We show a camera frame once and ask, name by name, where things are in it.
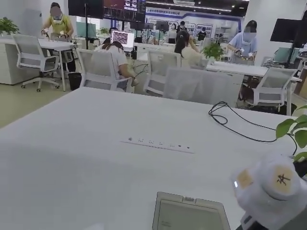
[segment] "light blue shirt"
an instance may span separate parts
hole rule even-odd
[[[257,52],[257,39],[254,37],[250,43],[243,42],[243,32],[238,33],[230,42],[230,45],[237,49],[244,49],[243,56],[248,57],[249,53]]]

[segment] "dark hair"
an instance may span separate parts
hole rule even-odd
[[[50,8],[55,7],[55,6],[61,8],[57,2],[51,3],[51,7]]]
[[[255,20],[249,21],[244,29],[245,32],[256,33],[257,32],[257,22]]]
[[[117,29],[116,27],[111,27],[111,28],[109,29],[109,34],[111,34],[112,30],[118,30],[118,29]]]
[[[186,30],[180,30],[176,36],[176,45],[174,52],[181,54],[182,50],[188,45],[189,39],[190,39],[189,33]]]
[[[118,41],[114,41],[113,43],[104,44],[101,48],[105,50],[109,50],[111,46],[116,46],[118,49],[124,50],[123,45]]]

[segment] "potted plant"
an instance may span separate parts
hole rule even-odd
[[[4,33],[7,35],[17,34],[19,32],[19,28],[17,25],[13,23],[12,20],[7,17],[0,19],[0,35],[3,36]]]
[[[107,28],[100,28],[100,34],[108,36],[109,30]]]
[[[300,148],[307,145],[307,115],[301,115],[297,119],[286,119],[281,122],[276,128],[276,138],[282,138],[285,135],[290,135]],[[307,159],[307,152],[301,152],[294,156],[294,161]]]
[[[202,53],[209,59],[209,64],[213,64],[216,60],[220,60],[223,55],[223,49],[217,43],[211,43],[202,50]]]

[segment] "face mask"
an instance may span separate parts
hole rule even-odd
[[[251,42],[256,37],[256,33],[243,33],[243,41]]]
[[[60,16],[53,16],[52,18],[55,24],[61,24],[63,19],[63,14],[61,14]]]

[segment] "power outlet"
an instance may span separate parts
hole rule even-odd
[[[167,143],[165,141],[156,141],[152,139],[128,137],[127,139],[122,140],[121,142],[135,144],[135,145],[143,145],[159,149],[179,151],[179,152],[195,153],[190,146]]]

